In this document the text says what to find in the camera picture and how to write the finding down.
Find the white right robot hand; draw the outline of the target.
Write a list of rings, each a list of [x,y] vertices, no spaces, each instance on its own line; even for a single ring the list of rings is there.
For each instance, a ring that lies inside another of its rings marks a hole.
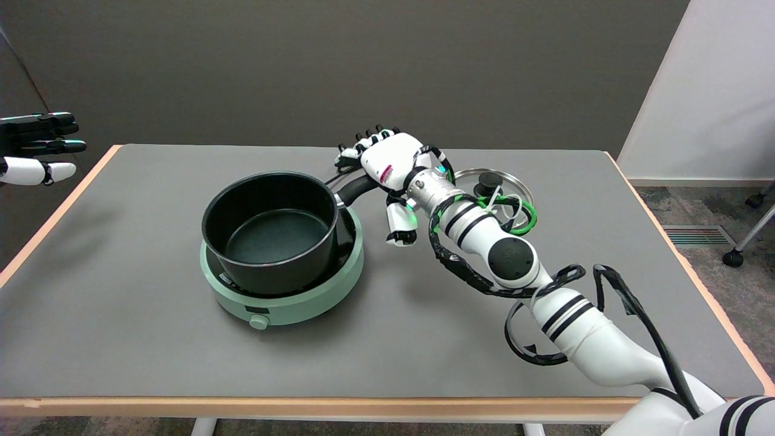
[[[413,207],[405,199],[409,182],[416,171],[434,167],[432,155],[443,167],[443,176],[452,184],[456,183],[455,172],[446,155],[437,147],[424,145],[398,128],[376,126],[376,129],[376,132],[368,130],[365,135],[357,134],[356,143],[351,147],[340,144],[334,165],[338,173],[363,169],[366,177],[386,193],[387,243],[414,245],[418,221]]]

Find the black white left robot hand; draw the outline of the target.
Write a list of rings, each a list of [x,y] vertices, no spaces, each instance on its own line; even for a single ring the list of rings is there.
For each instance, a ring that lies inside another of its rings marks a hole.
[[[78,131],[76,118],[69,111],[2,117],[2,184],[50,186],[74,176],[75,163],[39,158],[86,151],[84,141],[67,138]]]

